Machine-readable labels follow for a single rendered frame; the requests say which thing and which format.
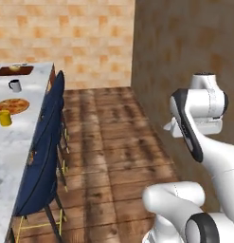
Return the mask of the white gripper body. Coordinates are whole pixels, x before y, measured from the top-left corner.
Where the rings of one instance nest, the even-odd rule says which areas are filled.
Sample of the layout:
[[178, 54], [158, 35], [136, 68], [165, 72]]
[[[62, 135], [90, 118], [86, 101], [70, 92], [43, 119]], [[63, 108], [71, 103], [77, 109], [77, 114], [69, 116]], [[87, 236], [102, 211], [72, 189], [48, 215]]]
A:
[[[219, 134], [223, 128], [223, 120], [221, 118], [195, 118], [194, 121], [198, 130], [204, 135]], [[183, 137], [175, 118], [172, 118], [171, 121], [163, 127], [163, 129], [170, 131], [174, 138]]]

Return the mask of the dark brown cutting board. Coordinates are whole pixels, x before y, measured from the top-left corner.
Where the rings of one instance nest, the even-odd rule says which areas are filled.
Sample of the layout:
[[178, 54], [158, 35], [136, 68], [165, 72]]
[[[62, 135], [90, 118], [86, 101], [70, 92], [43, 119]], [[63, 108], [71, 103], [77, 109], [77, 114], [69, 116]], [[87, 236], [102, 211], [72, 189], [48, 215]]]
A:
[[3, 66], [0, 68], [0, 76], [29, 75], [32, 70], [33, 70], [32, 65], [21, 66], [17, 70], [10, 70], [8, 66]]

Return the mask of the marble top dining counter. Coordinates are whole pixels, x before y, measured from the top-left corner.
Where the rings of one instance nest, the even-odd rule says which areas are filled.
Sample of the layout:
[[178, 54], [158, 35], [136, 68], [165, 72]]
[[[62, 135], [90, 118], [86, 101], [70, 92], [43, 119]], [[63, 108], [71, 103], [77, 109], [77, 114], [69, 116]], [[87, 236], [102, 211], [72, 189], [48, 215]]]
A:
[[[29, 75], [0, 77], [0, 102], [14, 98], [29, 101], [26, 111], [11, 117], [11, 126], [0, 125], [0, 243], [5, 243], [8, 235], [48, 82], [54, 80], [55, 75], [52, 63], [33, 66]], [[11, 80], [20, 81], [21, 92], [9, 88]]]

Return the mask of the round pizza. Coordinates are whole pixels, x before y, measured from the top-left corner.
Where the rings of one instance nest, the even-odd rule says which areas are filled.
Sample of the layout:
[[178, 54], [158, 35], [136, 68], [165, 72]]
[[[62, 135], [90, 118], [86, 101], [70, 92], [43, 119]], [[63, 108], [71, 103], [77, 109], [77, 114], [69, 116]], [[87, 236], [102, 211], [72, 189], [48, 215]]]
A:
[[11, 115], [22, 113], [28, 107], [29, 101], [25, 99], [6, 99], [0, 102], [0, 111], [8, 110]]

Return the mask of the blue stool with yellow legs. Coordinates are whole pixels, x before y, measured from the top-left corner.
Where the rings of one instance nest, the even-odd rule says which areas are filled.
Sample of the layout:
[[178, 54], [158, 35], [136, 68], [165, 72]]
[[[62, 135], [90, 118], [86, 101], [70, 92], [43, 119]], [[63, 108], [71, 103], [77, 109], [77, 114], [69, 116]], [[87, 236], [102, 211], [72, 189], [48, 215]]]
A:
[[61, 126], [62, 126], [62, 133], [65, 140], [69, 139], [65, 118], [63, 115], [63, 108], [64, 108], [64, 75], [63, 72], [60, 70], [54, 80], [53, 85], [51, 86], [50, 90], [47, 92], [45, 96], [45, 106], [49, 106], [52, 102], [57, 102], [60, 113], [61, 113]]
[[[51, 227], [57, 238], [57, 243], [63, 243], [62, 221], [66, 221], [65, 211], [59, 199], [57, 188], [57, 147], [51, 134], [46, 134], [40, 140], [37, 154], [26, 169], [22, 186], [17, 197], [13, 215], [26, 218], [45, 210]], [[55, 200], [60, 208], [60, 221], [56, 222], [49, 204]]]
[[59, 163], [57, 144], [60, 141], [61, 113], [57, 102], [46, 106], [41, 113], [27, 168], [26, 183], [31, 192], [37, 186], [55, 195], [58, 182], [56, 169]]

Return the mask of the white mug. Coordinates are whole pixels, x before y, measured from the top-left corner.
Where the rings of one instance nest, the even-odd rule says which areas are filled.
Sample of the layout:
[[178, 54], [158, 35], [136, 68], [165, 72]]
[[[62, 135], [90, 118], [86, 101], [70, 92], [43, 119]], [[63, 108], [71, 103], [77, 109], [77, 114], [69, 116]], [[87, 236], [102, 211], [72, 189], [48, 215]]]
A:
[[22, 87], [20, 84], [19, 80], [11, 80], [9, 82], [9, 88], [13, 91], [13, 92], [21, 92], [22, 91]]

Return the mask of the yellow mug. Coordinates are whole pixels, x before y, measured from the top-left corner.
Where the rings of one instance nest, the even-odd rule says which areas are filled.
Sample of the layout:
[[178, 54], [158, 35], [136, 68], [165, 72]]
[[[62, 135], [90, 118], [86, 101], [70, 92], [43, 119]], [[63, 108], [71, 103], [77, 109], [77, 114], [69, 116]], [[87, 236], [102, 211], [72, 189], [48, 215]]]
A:
[[8, 110], [0, 111], [0, 124], [2, 126], [10, 126], [12, 124], [10, 113]]

